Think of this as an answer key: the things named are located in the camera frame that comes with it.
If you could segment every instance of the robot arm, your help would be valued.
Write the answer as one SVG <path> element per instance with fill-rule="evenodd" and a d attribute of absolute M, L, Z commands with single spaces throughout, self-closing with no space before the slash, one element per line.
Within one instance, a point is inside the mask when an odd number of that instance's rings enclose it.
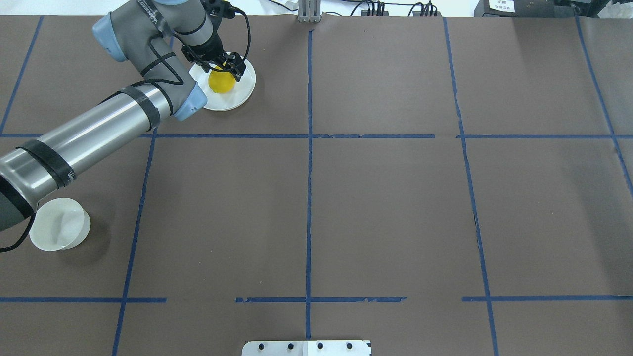
<path fill-rule="evenodd" d="M 206 104 L 164 35 L 173 31 L 187 59 L 206 71 L 211 62 L 239 80 L 242 57 L 227 54 L 216 33 L 222 17 L 235 11 L 241 12 L 222 0 L 131 0 L 98 21 L 97 41 L 115 60 L 130 60 L 144 80 L 0 157 L 0 231 L 32 216 L 41 199 L 165 118 L 184 120 Z"/>

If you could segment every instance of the white bowl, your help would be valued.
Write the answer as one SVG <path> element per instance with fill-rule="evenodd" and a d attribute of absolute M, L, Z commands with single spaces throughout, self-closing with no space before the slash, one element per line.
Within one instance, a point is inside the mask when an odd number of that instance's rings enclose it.
<path fill-rule="evenodd" d="M 37 210 L 29 233 L 35 247 L 44 251 L 67 250 L 79 245 L 90 231 L 90 217 L 69 198 L 58 198 Z"/>
<path fill-rule="evenodd" d="M 245 60 L 246 71 L 239 82 L 235 83 L 235 86 L 231 91 L 224 94 L 218 94 L 213 92 L 209 87 L 209 74 L 205 73 L 201 66 L 194 65 L 189 70 L 191 77 L 197 82 L 198 86 L 206 95 L 205 109 L 213 111 L 229 111 L 244 104 L 248 98 L 251 97 L 253 90 L 255 89 L 255 83 L 257 77 L 255 76 L 255 68 L 248 60 Z"/>

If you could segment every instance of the grid line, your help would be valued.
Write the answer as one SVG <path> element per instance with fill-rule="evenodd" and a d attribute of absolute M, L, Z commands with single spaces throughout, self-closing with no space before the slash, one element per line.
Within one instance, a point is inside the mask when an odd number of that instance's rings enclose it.
<path fill-rule="evenodd" d="M 308 31 L 308 207 L 306 224 L 306 340 L 310 340 L 312 297 L 312 32 Z"/>
<path fill-rule="evenodd" d="M 611 139 L 610 135 L 457 135 L 458 139 Z"/>
<path fill-rule="evenodd" d="M 615 146 L 615 150 L 618 154 L 618 160 L 620 161 L 620 166 L 622 168 L 624 179 L 626 180 L 627 187 L 629 189 L 629 194 L 631 195 L 631 198 L 633 198 L 633 185 L 631 184 L 629 170 L 627 169 L 626 163 L 624 163 L 622 150 L 620 149 L 620 144 L 618 143 L 618 139 L 615 136 L 615 131 L 613 130 L 613 124 L 611 123 L 611 117 L 609 117 L 609 111 L 606 109 L 605 99 L 602 97 L 602 91 L 600 90 L 600 85 L 598 84 L 598 80 L 596 79 L 596 74 L 594 72 L 593 66 L 591 65 L 591 59 L 589 58 L 589 53 L 587 52 L 587 46 L 585 45 L 585 37 L 582 34 L 582 28 L 580 26 L 580 18 L 578 17 L 578 14 L 576 14 L 575 20 L 576 20 L 576 29 L 578 30 L 578 37 L 580 39 L 580 46 L 582 47 L 582 53 L 585 56 L 585 61 L 587 62 L 587 68 L 589 69 L 591 80 L 593 81 L 594 88 L 596 89 L 596 94 L 598 95 L 598 99 L 600 100 L 600 107 L 602 107 L 602 112 L 605 116 L 606 124 L 609 127 L 611 140 L 613 140 L 613 145 Z"/>
<path fill-rule="evenodd" d="M 22 81 L 22 77 L 24 76 L 24 71 L 27 69 L 28 59 L 31 57 L 31 53 L 33 52 L 33 47 L 35 46 L 35 41 L 37 40 L 37 35 L 39 34 L 43 21 L 44 21 L 44 17 L 40 16 L 39 21 L 37 22 L 37 27 L 35 28 L 35 32 L 33 33 L 33 38 L 31 39 L 31 43 L 28 46 L 27 54 L 24 57 L 24 62 L 22 62 L 22 67 L 20 68 L 18 79 L 15 81 L 15 85 L 13 86 L 13 91 L 11 92 L 9 103 L 6 105 L 2 122 L 0 122 L 0 136 L 2 135 L 4 131 L 4 126 L 6 125 L 6 121 L 9 119 L 9 112 L 11 111 L 11 107 L 13 106 L 13 100 L 15 100 L 15 96 L 18 93 L 20 82 Z"/>
<path fill-rule="evenodd" d="M 496 295 L 489 297 L 493 302 L 545 302 L 568 300 L 628 300 L 633 302 L 631 295 Z M 485 302 L 485 296 L 463 296 L 463 302 Z"/>
<path fill-rule="evenodd" d="M 442 18 L 444 22 L 444 35 L 446 37 L 446 50 L 448 52 L 448 63 L 451 69 L 451 80 L 453 82 L 453 95 L 455 100 L 455 110 L 459 118 L 461 149 L 464 156 L 464 164 L 466 166 L 466 178 L 468 180 L 468 190 L 470 192 L 470 204 L 472 206 L 473 217 L 475 219 L 475 232 L 477 235 L 477 247 L 479 249 L 479 264 L 481 266 L 481 275 L 484 282 L 484 292 L 486 293 L 486 307 L 488 311 L 488 324 L 490 325 L 490 336 L 492 339 L 492 351 L 495 356 L 499 356 L 499 347 L 497 344 L 497 332 L 494 326 L 494 315 L 492 312 L 492 301 L 490 299 L 490 286 L 488 284 L 488 273 L 486 271 L 486 258 L 484 256 L 484 244 L 481 238 L 481 229 L 479 227 L 479 215 L 477 213 L 477 202 L 475 201 L 475 191 L 473 188 L 472 174 L 470 172 L 470 163 L 468 162 L 468 150 L 466 146 L 466 138 L 464 131 L 464 123 L 461 117 L 460 104 L 457 100 L 457 79 L 455 77 L 455 68 L 453 65 L 453 54 L 451 51 L 451 39 L 448 34 L 448 23 L 446 17 Z"/>
<path fill-rule="evenodd" d="M 134 256 L 136 254 L 136 246 L 139 239 L 139 230 L 141 229 L 141 217 L 143 214 L 143 208 L 145 207 L 145 196 L 147 192 L 147 180 L 149 178 L 149 171 L 152 166 L 152 160 L 154 157 L 154 147 L 156 145 L 156 134 L 158 128 L 154 129 L 152 141 L 149 145 L 149 154 L 147 155 L 147 166 L 145 168 L 145 178 L 143 178 L 143 188 L 141 189 L 141 201 L 139 202 L 139 213 L 136 217 L 136 226 L 134 227 L 134 237 L 132 238 L 132 247 L 130 249 L 130 258 L 127 265 L 127 273 L 125 275 L 125 284 L 123 286 L 123 295 L 121 297 L 121 308 L 119 310 L 119 318 L 116 324 L 115 340 L 112 346 L 112 356 L 116 356 L 118 351 L 119 341 L 121 338 L 121 330 L 123 327 L 123 318 L 125 317 L 125 306 L 127 304 L 127 295 L 130 289 L 130 280 L 132 278 L 132 267 L 134 266 Z"/>
<path fill-rule="evenodd" d="M 2 137 L 40 137 L 44 134 L 3 134 Z M 142 134 L 138 138 L 151 139 L 153 135 Z M 158 134 L 158 139 L 307 139 L 307 134 Z M 433 134 L 313 134 L 313 139 L 434 139 Z"/>
<path fill-rule="evenodd" d="M 0 303 L 121 303 L 119 297 L 92 296 L 2 296 Z M 137 297 L 127 298 L 127 303 L 166 303 L 167 298 Z"/>
<path fill-rule="evenodd" d="M 399 303 L 406 299 L 405 296 L 311 296 L 311 303 Z M 302 296 L 250 296 L 247 298 L 236 298 L 236 303 L 304 303 Z"/>

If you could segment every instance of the black tape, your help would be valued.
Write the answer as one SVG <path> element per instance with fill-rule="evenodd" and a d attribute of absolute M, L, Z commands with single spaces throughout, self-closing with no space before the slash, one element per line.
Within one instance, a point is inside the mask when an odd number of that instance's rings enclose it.
<path fill-rule="evenodd" d="M 77 175 L 75 175 L 75 171 L 68 162 L 47 144 L 38 140 L 31 140 L 16 148 L 25 150 L 38 161 L 53 177 L 58 189 L 67 187 L 71 182 L 77 180 Z"/>
<path fill-rule="evenodd" d="M 141 10 L 145 12 L 149 21 L 156 26 L 156 29 L 163 37 L 172 35 L 172 29 L 167 24 L 167 20 L 165 20 L 163 14 L 158 11 L 152 0 L 136 0 L 136 3 L 141 7 Z"/>
<path fill-rule="evenodd" d="M 156 126 L 158 126 L 158 124 L 160 124 L 160 113 L 158 112 L 158 109 L 154 106 L 152 101 L 149 100 L 149 98 L 145 94 L 143 94 L 142 91 L 136 89 L 133 86 L 127 86 L 119 89 L 117 92 L 125 94 L 134 99 L 134 101 L 139 104 L 141 109 L 143 109 L 145 115 L 147 115 L 147 118 L 149 119 L 150 128 L 147 131 L 153 130 Z"/>
<path fill-rule="evenodd" d="M 35 212 L 27 200 L 9 183 L 3 176 L 0 175 L 0 194 L 3 194 L 11 204 L 13 204 L 22 214 L 24 219 L 33 215 Z"/>

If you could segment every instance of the white plate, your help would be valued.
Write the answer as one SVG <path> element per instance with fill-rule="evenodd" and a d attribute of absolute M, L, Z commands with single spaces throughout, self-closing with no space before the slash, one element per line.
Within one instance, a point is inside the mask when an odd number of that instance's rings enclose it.
<path fill-rule="evenodd" d="M 246 64 L 246 71 L 239 82 L 235 83 L 235 86 L 230 92 L 225 94 L 218 94 L 211 90 L 209 87 L 209 73 L 205 73 L 201 66 L 194 65 L 189 70 L 191 77 L 198 83 L 198 86 L 202 89 L 206 95 L 205 109 L 213 111 L 228 111 L 237 108 L 244 104 L 248 98 L 251 97 L 253 90 L 255 89 L 255 69 L 248 60 L 244 61 Z"/>

